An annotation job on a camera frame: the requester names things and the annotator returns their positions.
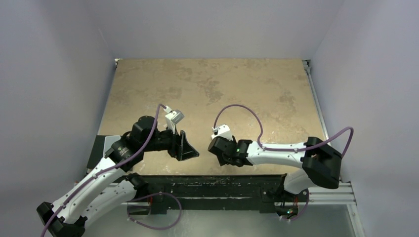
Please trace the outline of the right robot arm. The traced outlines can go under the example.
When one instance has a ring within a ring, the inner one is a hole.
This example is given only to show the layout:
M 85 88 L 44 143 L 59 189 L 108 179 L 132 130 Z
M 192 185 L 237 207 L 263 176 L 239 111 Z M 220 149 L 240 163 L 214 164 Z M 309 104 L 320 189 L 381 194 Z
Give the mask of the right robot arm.
M 220 165 L 275 164 L 296 167 L 297 171 L 283 176 L 277 188 L 280 199 L 289 201 L 310 187 L 337 189 L 342 154 L 317 137 L 295 144 L 260 145 L 252 140 L 229 140 L 215 136 L 208 151 Z

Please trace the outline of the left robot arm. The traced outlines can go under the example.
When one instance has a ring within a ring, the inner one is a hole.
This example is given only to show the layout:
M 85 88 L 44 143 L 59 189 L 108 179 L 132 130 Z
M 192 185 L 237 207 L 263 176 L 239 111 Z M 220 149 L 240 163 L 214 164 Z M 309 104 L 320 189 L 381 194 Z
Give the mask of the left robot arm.
M 158 131 L 157 119 L 142 116 L 120 140 L 114 142 L 95 168 L 67 194 L 37 207 L 46 232 L 54 237 L 80 237 L 95 219 L 123 202 L 150 201 L 154 191 L 138 173 L 129 173 L 145 152 L 167 151 L 178 161 L 195 158 L 199 152 L 176 128 Z

